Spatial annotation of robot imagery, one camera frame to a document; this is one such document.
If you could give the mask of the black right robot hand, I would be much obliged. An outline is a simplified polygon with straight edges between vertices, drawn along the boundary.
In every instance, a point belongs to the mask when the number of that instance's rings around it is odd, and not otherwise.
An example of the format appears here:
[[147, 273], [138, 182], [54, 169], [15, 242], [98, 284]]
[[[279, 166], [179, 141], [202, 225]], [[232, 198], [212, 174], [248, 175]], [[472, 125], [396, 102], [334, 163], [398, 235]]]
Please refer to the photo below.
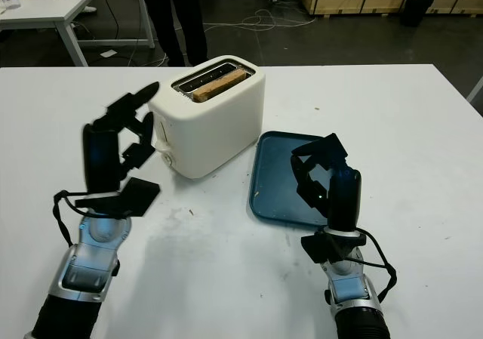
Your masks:
[[[346, 163], [348, 153], [332, 133], [291, 151], [291, 168], [297, 193], [310, 207], [322, 214], [332, 230], [352, 232], [358, 222], [361, 200], [361, 173]], [[330, 174], [329, 185], [313, 180], [317, 166]]]

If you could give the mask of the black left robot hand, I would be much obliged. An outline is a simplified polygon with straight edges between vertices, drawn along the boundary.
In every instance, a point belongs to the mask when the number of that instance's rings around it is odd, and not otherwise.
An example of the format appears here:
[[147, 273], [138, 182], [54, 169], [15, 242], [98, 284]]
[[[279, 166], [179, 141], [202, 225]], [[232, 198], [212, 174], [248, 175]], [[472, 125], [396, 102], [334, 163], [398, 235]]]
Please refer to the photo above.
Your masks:
[[[83, 127], [85, 184], [89, 194], [118, 190], [128, 172], [140, 168], [154, 153], [153, 113], [148, 112], [139, 120], [137, 110], [156, 95], [159, 87], [158, 82], [153, 82], [135, 94], [125, 94], [108, 105], [103, 116]], [[124, 129], [136, 134], [138, 141], [120, 153], [118, 134]]]

